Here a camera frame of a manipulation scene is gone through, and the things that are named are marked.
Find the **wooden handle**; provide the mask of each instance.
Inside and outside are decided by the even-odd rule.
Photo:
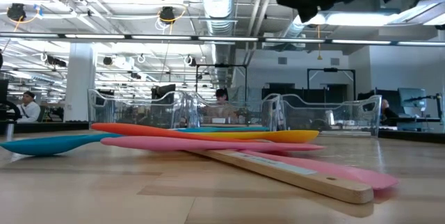
[[[189,151],[230,163],[337,200],[364,204],[374,199],[373,189],[366,184],[320,174],[314,170],[292,166],[231,150]]]

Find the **wooden table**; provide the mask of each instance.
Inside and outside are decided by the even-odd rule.
[[[400,184],[377,193],[374,203],[351,205],[186,152],[99,143],[45,158],[0,150],[0,223],[444,222],[445,145],[333,137],[314,143],[327,148],[295,155],[389,173]]]

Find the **white column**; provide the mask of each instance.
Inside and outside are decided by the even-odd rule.
[[[97,55],[91,43],[71,43],[64,122],[88,121],[88,89],[95,87]]]

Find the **clear plastic tray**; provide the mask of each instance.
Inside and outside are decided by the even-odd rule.
[[[279,95],[269,95],[258,102],[228,102],[218,104],[202,99],[197,93],[188,93],[189,127],[267,127],[276,124],[273,105]]]
[[[307,103],[297,95],[282,95],[275,112],[278,129],[311,129],[335,136],[377,136],[382,98],[343,103]]]
[[[165,129],[186,126],[185,93],[169,92],[161,99],[132,99],[88,90],[90,123],[129,123]]]

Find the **person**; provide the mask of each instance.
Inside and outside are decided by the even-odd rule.
[[[231,122],[237,119],[235,108],[230,105],[227,91],[225,89],[217,89],[216,93],[216,106],[207,107],[207,116],[212,118],[229,118]]]
[[[394,122],[389,119],[398,118],[398,114],[389,108],[389,102],[385,99],[382,100],[382,124],[394,126]]]
[[[22,104],[17,105],[22,118],[18,119],[18,123],[36,122],[40,115],[40,106],[34,102],[35,95],[31,91],[23,93]]]

